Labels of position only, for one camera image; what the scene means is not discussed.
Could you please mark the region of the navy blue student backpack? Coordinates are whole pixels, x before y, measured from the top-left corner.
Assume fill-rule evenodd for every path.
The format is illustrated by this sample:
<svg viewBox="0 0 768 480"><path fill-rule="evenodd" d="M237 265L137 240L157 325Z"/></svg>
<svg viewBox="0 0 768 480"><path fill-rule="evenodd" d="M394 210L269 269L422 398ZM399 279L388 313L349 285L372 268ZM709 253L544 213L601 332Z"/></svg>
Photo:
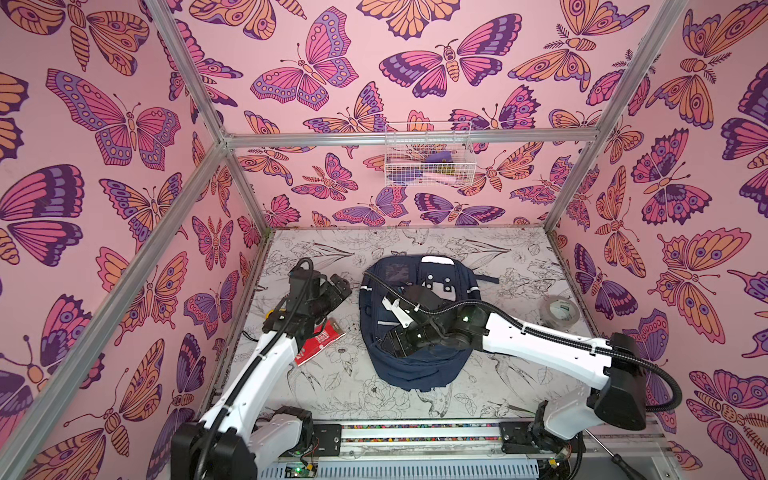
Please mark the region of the navy blue student backpack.
<svg viewBox="0 0 768 480"><path fill-rule="evenodd" d="M458 260L436 255L384 257L360 285L360 332L377 375L406 391L430 391L452 383L470 357L471 340L452 329L470 306L438 316L455 302L479 300L479 282L499 279Z"/></svg>

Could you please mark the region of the red thin booklet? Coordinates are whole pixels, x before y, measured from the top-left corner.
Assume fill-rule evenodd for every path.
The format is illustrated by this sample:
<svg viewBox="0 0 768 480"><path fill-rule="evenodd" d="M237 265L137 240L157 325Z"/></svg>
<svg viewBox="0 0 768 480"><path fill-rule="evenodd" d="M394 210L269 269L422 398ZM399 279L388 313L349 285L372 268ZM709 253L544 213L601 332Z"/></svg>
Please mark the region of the red thin booklet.
<svg viewBox="0 0 768 480"><path fill-rule="evenodd" d="M295 364L301 366L307 363L344 335L344 330L334 319L327 320L323 325L318 326L312 336L304 343L295 357Z"/></svg>

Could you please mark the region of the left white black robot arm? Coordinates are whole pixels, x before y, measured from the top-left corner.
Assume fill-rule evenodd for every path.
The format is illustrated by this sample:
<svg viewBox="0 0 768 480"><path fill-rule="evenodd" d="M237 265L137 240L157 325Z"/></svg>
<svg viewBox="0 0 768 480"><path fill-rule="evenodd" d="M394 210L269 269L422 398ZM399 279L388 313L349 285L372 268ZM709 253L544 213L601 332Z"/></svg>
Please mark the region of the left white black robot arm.
<svg viewBox="0 0 768 480"><path fill-rule="evenodd" d="M316 271L308 258L299 260L288 280L289 292L266 316L248 364L198 421L174 433L172 479L257 479L281 454L312 448L310 412L282 408L262 427L257 419L304 344L352 289L339 275Z"/></svg>

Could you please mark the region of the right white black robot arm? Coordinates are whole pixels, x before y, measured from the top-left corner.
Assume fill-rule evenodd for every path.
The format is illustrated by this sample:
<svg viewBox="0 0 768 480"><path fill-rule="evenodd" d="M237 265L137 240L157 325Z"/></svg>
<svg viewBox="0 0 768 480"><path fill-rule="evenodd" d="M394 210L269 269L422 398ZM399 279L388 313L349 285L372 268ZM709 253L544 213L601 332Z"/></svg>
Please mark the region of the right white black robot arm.
<svg viewBox="0 0 768 480"><path fill-rule="evenodd" d="M519 320L478 299L449 302L413 285L389 289L381 301L399 324L381 348L404 358L442 345L517 357L577 381L580 386L537 410L530 435L537 442L565 442L602 424L641 431L649 413L675 410L683 400L672 375L641 358L635 340L615 333L588 338Z"/></svg>

